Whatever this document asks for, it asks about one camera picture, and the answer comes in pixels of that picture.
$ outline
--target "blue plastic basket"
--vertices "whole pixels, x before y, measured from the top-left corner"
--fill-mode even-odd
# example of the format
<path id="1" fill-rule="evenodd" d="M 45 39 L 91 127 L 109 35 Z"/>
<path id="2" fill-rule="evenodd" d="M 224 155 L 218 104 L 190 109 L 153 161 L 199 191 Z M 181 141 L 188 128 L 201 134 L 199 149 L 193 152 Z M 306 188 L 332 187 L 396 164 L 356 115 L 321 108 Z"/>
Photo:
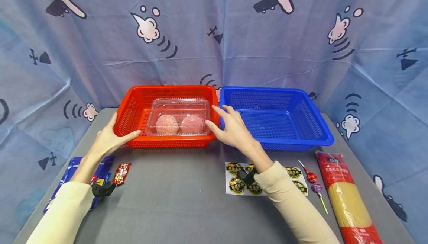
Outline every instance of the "blue plastic basket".
<path id="1" fill-rule="evenodd" d="M 264 149 L 304 151 L 334 142 L 315 104 L 299 89 L 223 87 L 220 105 L 239 111 Z"/>

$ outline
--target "red plastic basket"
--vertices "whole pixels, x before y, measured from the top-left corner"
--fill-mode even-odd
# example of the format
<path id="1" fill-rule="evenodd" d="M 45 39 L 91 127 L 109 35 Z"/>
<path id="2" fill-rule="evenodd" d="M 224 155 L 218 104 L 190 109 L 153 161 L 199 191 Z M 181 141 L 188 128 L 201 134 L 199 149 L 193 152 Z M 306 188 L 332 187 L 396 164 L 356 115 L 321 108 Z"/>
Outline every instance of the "red plastic basket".
<path id="1" fill-rule="evenodd" d="M 195 136 L 147 136 L 144 133 L 149 119 L 152 102 L 156 98 L 205 98 L 211 105 L 218 106 L 217 95 L 211 86 L 135 86 L 128 90 L 117 111 L 114 133 L 124 136 L 140 129 L 140 136 L 127 145 L 133 148 L 168 148 L 207 146 L 215 135 Z M 211 121 L 217 126 L 220 117 L 210 108 Z"/>

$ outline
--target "pink fruit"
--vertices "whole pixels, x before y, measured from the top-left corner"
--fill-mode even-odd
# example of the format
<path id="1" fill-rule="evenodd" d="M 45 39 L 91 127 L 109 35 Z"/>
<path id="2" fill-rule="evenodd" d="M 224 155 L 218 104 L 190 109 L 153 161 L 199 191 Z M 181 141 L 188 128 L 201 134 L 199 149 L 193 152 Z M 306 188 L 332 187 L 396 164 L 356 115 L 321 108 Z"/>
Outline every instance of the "pink fruit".
<path id="1" fill-rule="evenodd" d="M 176 134 L 177 120 L 171 115 L 161 115 L 156 122 L 156 131 L 158 134 Z"/>
<path id="2" fill-rule="evenodd" d="M 204 128 L 204 122 L 197 115 L 190 115 L 183 119 L 181 131 L 184 134 L 199 134 Z"/>

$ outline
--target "round sticker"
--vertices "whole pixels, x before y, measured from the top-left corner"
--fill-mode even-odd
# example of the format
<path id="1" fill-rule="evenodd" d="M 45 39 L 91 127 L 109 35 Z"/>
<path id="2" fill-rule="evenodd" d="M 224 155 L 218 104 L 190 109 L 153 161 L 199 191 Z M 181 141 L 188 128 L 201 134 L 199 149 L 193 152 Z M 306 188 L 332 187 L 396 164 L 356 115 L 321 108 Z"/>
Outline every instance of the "round sticker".
<path id="1" fill-rule="evenodd" d="M 299 179 L 299 177 L 302 175 L 302 172 L 298 168 L 294 167 L 285 167 L 287 170 L 288 176 L 292 179 Z"/>
<path id="2" fill-rule="evenodd" d="M 254 168 L 256 168 L 256 166 L 254 166 L 254 164 L 247 164 L 247 165 L 245 166 L 245 171 L 246 171 L 247 173 L 250 173 L 250 171 L 254 170 Z"/>
<path id="3" fill-rule="evenodd" d="M 257 182 L 254 182 L 253 184 L 248 184 L 247 185 L 247 189 L 254 196 L 258 196 L 258 195 L 260 195 L 263 192 Z"/>
<path id="4" fill-rule="evenodd" d="M 293 183 L 297 186 L 297 188 L 299 188 L 300 191 L 302 191 L 302 193 L 308 192 L 308 188 L 306 188 L 305 185 L 302 184 L 301 182 L 293 180 Z"/>
<path id="5" fill-rule="evenodd" d="M 226 171 L 228 171 L 233 176 L 236 176 L 236 174 L 242 170 L 243 167 L 239 163 L 228 163 L 226 166 Z"/>
<path id="6" fill-rule="evenodd" d="M 237 195 L 242 195 L 243 191 L 245 191 L 245 183 L 241 178 L 233 177 L 229 181 L 229 189 Z"/>

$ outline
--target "dry spaghetti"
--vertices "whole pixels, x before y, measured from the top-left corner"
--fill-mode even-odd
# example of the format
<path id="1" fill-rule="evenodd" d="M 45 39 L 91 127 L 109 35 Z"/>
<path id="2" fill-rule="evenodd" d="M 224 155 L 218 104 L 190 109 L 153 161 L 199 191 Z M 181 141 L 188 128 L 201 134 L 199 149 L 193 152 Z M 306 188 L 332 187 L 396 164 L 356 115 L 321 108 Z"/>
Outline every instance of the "dry spaghetti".
<path id="1" fill-rule="evenodd" d="M 382 244 L 340 154 L 317 151 L 318 164 L 346 244 Z"/>

